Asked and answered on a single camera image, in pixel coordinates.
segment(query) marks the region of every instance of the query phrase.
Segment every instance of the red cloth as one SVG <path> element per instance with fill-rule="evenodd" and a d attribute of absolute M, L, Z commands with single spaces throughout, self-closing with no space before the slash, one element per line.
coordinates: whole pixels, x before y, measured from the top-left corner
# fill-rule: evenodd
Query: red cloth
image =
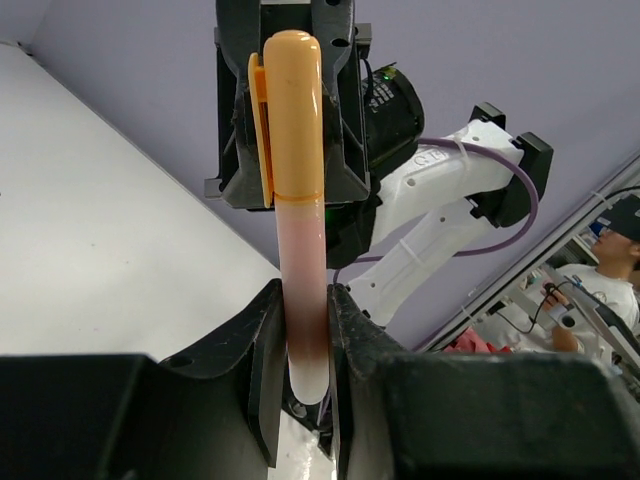
<path fill-rule="evenodd" d="M 511 353 L 511 349 L 504 347 L 500 350 L 490 343 L 485 342 L 472 329 L 467 328 L 458 339 L 444 349 L 445 352 L 463 352 L 463 353 Z"/>

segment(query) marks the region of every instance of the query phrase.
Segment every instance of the black bracket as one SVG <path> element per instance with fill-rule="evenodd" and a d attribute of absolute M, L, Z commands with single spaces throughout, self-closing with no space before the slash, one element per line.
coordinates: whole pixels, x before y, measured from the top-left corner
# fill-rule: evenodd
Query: black bracket
<path fill-rule="evenodd" d="M 493 122 L 503 130 L 506 128 L 506 116 L 490 103 L 482 103 L 473 109 L 470 120 Z M 519 135 L 512 144 L 524 151 L 520 168 L 532 180 L 538 198 L 544 196 L 553 148 L 535 134 L 528 132 Z M 525 218 L 531 211 L 531 201 L 526 188 L 514 176 L 509 185 L 493 192 L 482 192 L 472 195 L 470 199 L 477 205 L 474 215 L 486 217 L 495 227 L 510 227 Z"/>
<path fill-rule="evenodd" d="M 369 167 L 360 61 L 369 53 L 371 25 L 354 23 L 353 0 L 261 5 L 260 0 L 217 0 L 218 153 L 216 179 L 205 197 L 234 208 L 264 209 L 256 134 L 248 90 L 248 62 L 266 39 L 285 29 L 314 35 L 322 48 L 325 201 L 365 200 Z"/>
<path fill-rule="evenodd" d="M 294 416 L 333 443 L 340 480 L 637 478 L 638 405 L 586 358 L 413 354 L 345 287 L 328 303 L 330 413 Z M 0 478 L 266 480 L 281 403 L 295 405 L 283 314 L 274 280 L 161 364 L 0 358 Z"/>
<path fill-rule="evenodd" d="M 380 192 L 380 180 L 372 174 L 371 194 L 365 201 L 327 210 L 325 215 L 327 268 L 334 270 L 344 268 L 369 251 L 376 209 L 382 205 L 378 192 Z"/>

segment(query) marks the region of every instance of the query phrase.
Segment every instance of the cable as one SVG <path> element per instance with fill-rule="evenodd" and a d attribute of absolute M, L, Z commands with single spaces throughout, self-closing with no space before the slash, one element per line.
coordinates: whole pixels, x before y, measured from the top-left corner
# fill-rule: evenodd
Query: cable
<path fill-rule="evenodd" d="M 373 71 L 371 70 L 371 64 L 366 58 L 363 58 L 364 67 L 367 69 L 367 90 L 362 97 L 365 104 L 368 104 L 373 99 Z"/>
<path fill-rule="evenodd" d="M 509 325 L 511 325 L 515 330 L 517 330 L 518 332 L 520 332 L 523 335 L 529 335 L 533 329 L 535 328 L 535 326 L 538 324 L 538 316 L 540 315 L 540 311 L 542 310 L 542 306 L 545 304 L 545 302 L 549 299 L 549 297 L 552 297 L 553 294 L 557 291 L 560 290 L 560 287 L 562 285 L 566 285 L 567 283 L 571 283 L 570 280 L 565 280 L 564 282 L 560 283 L 559 285 L 550 285 L 549 289 L 547 290 L 547 294 L 544 296 L 544 298 L 542 299 L 542 302 L 540 302 L 540 304 L 538 305 L 538 309 L 536 310 L 535 315 L 533 316 L 533 319 L 531 320 L 531 328 L 529 330 L 527 330 L 526 332 L 524 330 L 520 330 L 518 327 L 516 327 L 507 317 L 505 317 L 504 315 L 502 315 L 499 311 L 497 311 L 496 313 L 498 315 L 500 315 L 500 317 L 502 317 Z"/>
<path fill-rule="evenodd" d="M 434 147 L 443 147 L 443 148 L 451 148 L 451 149 L 459 149 L 458 143 L 454 140 L 448 140 L 445 138 L 420 138 L 418 140 L 419 145 L 431 145 Z M 529 217 L 524 225 L 518 230 L 511 238 L 492 245 L 490 247 L 477 248 L 474 250 L 464 250 L 462 252 L 456 253 L 454 256 L 456 257 L 470 257 L 475 255 L 483 255 L 485 253 L 493 253 L 498 250 L 502 250 L 503 248 L 507 248 L 513 245 L 515 242 L 520 240 L 523 236 L 527 234 L 527 232 L 533 226 L 533 223 L 538 216 L 538 209 L 540 204 L 540 199 L 538 197 L 538 191 L 536 190 L 533 181 L 529 178 L 529 176 L 522 170 L 518 165 L 511 163 L 500 153 L 480 145 L 476 145 L 474 143 L 462 142 L 464 148 L 469 152 L 477 153 L 479 155 L 483 155 L 485 157 L 491 158 L 495 160 L 500 165 L 509 169 L 518 179 L 522 182 L 527 193 L 529 194 L 529 201 L 531 204 L 531 211 L 529 212 Z"/>
<path fill-rule="evenodd" d="M 615 190 L 615 191 L 611 192 L 610 194 L 608 194 L 608 195 L 606 195 L 604 197 L 604 200 L 601 200 L 600 203 L 598 203 L 595 207 L 593 207 L 591 210 L 589 210 L 587 213 L 585 213 L 582 216 L 581 220 L 584 220 L 589 215 L 591 215 L 593 212 L 595 212 L 598 208 L 600 208 L 600 206 L 603 203 L 606 203 L 606 200 L 611 200 L 612 198 L 618 197 L 618 196 L 622 195 L 623 193 L 630 193 L 630 192 L 633 192 L 633 191 L 640 191 L 640 186 L 620 188 L 618 190 Z"/>
<path fill-rule="evenodd" d="M 531 322 L 531 328 L 529 330 L 527 330 L 526 332 L 524 330 L 520 330 L 518 327 L 516 327 L 511 320 L 509 320 L 507 317 L 505 317 L 504 315 L 502 315 L 500 312 L 496 312 L 496 315 L 499 315 L 500 317 L 502 317 L 502 319 L 507 322 L 509 325 L 511 325 L 513 327 L 514 330 L 517 330 L 518 332 L 520 332 L 523 335 L 529 335 L 533 329 L 536 326 L 536 322 Z"/>

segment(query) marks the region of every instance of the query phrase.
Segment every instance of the person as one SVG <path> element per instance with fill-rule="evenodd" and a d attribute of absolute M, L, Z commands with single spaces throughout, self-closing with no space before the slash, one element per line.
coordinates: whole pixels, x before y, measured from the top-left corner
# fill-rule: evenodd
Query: person
<path fill-rule="evenodd" d="M 605 227 L 592 252 L 597 267 L 570 264 L 558 273 L 570 278 L 613 310 L 634 333 L 640 333 L 640 311 L 631 278 L 640 267 L 640 199 L 633 196 L 609 217 L 600 219 Z M 549 312 L 568 300 L 557 289 L 541 289 L 529 297 Z M 578 352 L 611 362 L 611 347 L 587 324 L 572 330 L 560 326 L 544 330 L 516 304 L 510 304 L 466 331 L 445 351 L 490 351 L 509 347 L 513 352 Z"/>

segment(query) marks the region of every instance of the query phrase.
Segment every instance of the white shirt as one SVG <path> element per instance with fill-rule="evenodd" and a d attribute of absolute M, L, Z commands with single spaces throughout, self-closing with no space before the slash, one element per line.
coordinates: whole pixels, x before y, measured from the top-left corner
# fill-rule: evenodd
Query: white shirt
<path fill-rule="evenodd" d="M 581 282 L 585 290 L 607 305 L 632 332 L 637 333 L 640 311 L 633 286 L 629 282 L 605 277 L 596 272 L 595 268 L 586 265 L 566 265 L 559 268 L 558 273 Z M 537 304 L 544 301 L 544 295 L 539 291 L 541 289 L 542 287 L 534 289 L 528 294 Z M 531 333 L 525 335 L 519 332 L 499 314 L 495 314 L 474 326 L 474 330 L 483 340 L 495 347 L 508 346 L 515 351 L 555 352 L 551 332 L 544 330 L 540 325 L 532 328 L 529 316 L 516 304 L 506 306 L 499 313 L 521 331 L 528 332 L 531 329 Z M 577 325 L 571 333 L 578 341 L 578 350 L 581 353 L 606 363 L 611 361 L 611 346 L 589 325 Z"/>

